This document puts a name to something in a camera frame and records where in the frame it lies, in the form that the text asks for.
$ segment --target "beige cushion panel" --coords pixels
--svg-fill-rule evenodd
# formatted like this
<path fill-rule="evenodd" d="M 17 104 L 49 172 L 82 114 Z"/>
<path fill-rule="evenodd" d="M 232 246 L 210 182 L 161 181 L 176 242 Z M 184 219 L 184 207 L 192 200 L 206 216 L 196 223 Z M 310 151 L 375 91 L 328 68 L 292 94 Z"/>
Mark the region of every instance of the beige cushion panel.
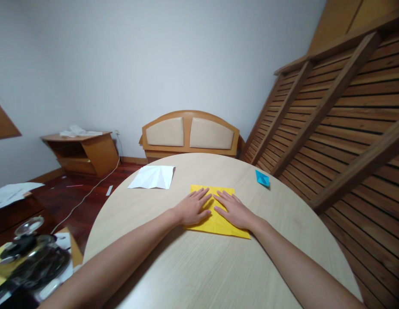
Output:
<path fill-rule="evenodd" d="M 167 119 L 146 129 L 148 145 L 183 147 L 183 117 Z"/>
<path fill-rule="evenodd" d="M 189 146 L 193 148 L 231 149 L 234 132 L 219 123 L 192 118 Z"/>

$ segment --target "white cable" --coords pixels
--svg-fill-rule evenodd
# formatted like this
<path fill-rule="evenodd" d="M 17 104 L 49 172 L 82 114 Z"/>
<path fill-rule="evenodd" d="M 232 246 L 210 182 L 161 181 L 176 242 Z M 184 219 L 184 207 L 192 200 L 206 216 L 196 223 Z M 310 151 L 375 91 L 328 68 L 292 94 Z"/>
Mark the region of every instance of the white cable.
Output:
<path fill-rule="evenodd" d="M 119 135 L 116 135 L 116 137 L 118 138 L 118 141 L 119 141 L 119 143 L 121 144 L 121 150 L 122 150 L 122 143 L 121 143 L 121 140 L 119 139 Z M 119 158 L 118 158 L 118 163 L 116 163 L 115 169 L 114 169 L 112 172 L 110 172 L 110 174 L 109 174 L 108 176 L 106 176 L 106 177 L 103 178 L 101 181 L 99 181 L 99 182 L 97 183 L 97 185 L 94 186 L 94 187 L 92 188 L 92 190 L 91 190 L 88 194 L 86 194 L 86 195 L 84 196 L 84 198 L 82 199 L 82 201 L 81 201 L 79 204 L 77 204 L 75 207 L 73 207 L 73 209 L 70 211 L 70 214 L 68 214 L 68 216 L 67 216 L 65 219 L 63 219 L 63 221 L 61 221 L 58 225 L 55 226 L 55 228 L 53 229 L 53 231 L 51 232 L 51 234 L 53 234 L 53 233 L 56 231 L 56 229 L 58 228 L 59 225 L 61 225 L 63 222 L 65 222 L 65 221 L 70 217 L 70 215 L 73 213 L 73 211 L 74 211 L 76 208 L 78 208 L 78 207 L 80 206 L 80 204 L 83 203 L 83 201 L 85 200 L 85 198 L 87 198 L 87 197 L 92 193 L 92 191 L 93 191 L 103 180 L 105 180 L 105 179 L 108 178 L 110 175 L 112 175 L 112 173 L 118 168 L 119 162 L 120 162 L 120 160 L 121 160 L 121 157 L 120 157 L 120 155 L 119 155 L 119 151 L 118 151 L 118 157 L 119 157 Z"/>

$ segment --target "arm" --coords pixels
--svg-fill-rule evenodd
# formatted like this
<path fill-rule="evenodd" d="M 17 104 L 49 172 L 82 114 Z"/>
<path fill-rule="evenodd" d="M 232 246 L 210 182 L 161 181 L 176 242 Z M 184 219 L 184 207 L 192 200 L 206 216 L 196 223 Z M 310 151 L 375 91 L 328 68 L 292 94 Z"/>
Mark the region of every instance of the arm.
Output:
<path fill-rule="evenodd" d="M 192 192 L 174 208 L 127 233 L 90 259 L 40 309 L 100 308 L 124 284 L 157 244 L 177 225 L 192 225 L 211 214 L 202 206 L 209 189 Z"/>
<path fill-rule="evenodd" d="M 235 196 L 218 191 L 225 206 L 215 210 L 238 228 L 250 230 L 259 240 L 302 307 L 365 308 L 341 283 L 304 252 L 279 234 L 266 220 L 252 213 Z"/>

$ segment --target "hand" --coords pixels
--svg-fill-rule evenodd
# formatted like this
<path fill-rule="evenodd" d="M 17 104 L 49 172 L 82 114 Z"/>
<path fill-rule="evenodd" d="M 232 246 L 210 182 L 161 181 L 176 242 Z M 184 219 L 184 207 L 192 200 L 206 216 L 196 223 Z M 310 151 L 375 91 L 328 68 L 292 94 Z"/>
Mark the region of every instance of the hand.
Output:
<path fill-rule="evenodd" d="M 250 230 L 258 217 L 234 194 L 229 195 L 225 191 L 217 191 L 217 193 L 219 196 L 214 194 L 213 197 L 225 206 L 227 212 L 218 206 L 214 207 L 215 211 L 228 220 L 232 225 L 238 228 Z"/>
<path fill-rule="evenodd" d="M 212 197 L 212 194 L 205 195 L 208 191 L 209 188 L 205 190 L 202 188 L 191 192 L 173 208 L 180 224 L 197 224 L 211 215 L 210 210 L 202 211 L 202 206 Z"/>

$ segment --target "blue origami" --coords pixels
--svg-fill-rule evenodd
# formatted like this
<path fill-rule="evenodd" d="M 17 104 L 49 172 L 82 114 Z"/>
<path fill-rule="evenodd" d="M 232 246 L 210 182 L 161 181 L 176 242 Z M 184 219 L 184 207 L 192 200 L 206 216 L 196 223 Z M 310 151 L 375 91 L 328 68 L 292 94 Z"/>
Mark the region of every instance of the blue origami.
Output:
<path fill-rule="evenodd" d="M 255 170 L 256 172 L 256 180 L 260 184 L 264 185 L 265 187 L 269 187 L 269 177 L 262 174 L 261 172 Z"/>

